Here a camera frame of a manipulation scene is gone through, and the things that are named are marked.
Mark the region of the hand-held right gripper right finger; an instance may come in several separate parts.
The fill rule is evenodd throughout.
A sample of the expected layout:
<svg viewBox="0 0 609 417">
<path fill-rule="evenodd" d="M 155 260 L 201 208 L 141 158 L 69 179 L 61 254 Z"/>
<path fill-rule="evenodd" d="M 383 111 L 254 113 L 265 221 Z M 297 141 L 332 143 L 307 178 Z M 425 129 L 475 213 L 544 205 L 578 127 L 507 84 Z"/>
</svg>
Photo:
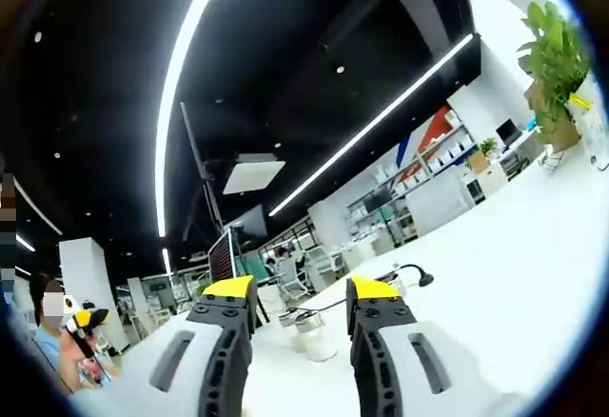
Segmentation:
<svg viewBox="0 0 609 417">
<path fill-rule="evenodd" d="M 492 386 L 476 357 L 416 320 L 391 285 L 348 279 L 346 322 L 362 416 L 521 415 L 522 395 Z"/>
</svg>

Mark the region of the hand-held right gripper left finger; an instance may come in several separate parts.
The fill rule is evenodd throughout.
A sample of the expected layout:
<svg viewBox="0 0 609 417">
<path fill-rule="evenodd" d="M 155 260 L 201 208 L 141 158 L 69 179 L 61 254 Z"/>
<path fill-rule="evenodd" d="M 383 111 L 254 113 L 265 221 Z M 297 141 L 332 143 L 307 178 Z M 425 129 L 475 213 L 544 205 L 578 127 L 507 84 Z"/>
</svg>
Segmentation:
<svg viewBox="0 0 609 417">
<path fill-rule="evenodd" d="M 135 348 L 120 377 L 79 394 L 82 416 L 241 416 L 252 361 L 257 288 L 252 276 L 209 286 Z"/>
</svg>

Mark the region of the person's left hand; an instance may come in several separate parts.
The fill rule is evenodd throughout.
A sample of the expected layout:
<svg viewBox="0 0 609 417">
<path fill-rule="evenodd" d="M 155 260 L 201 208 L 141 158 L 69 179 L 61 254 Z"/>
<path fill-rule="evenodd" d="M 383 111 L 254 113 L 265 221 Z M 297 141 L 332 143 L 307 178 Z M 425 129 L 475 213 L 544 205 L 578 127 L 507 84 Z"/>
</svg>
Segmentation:
<svg viewBox="0 0 609 417">
<path fill-rule="evenodd" d="M 97 338 L 94 333 L 88 337 L 88 343 L 93 350 L 95 349 L 96 341 Z M 66 330 L 61 332 L 59 346 L 61 361 L 66 365 L 68 363 L 78 364 L 86 359 L 81 349 L 72 340 Z"/>
</svg>

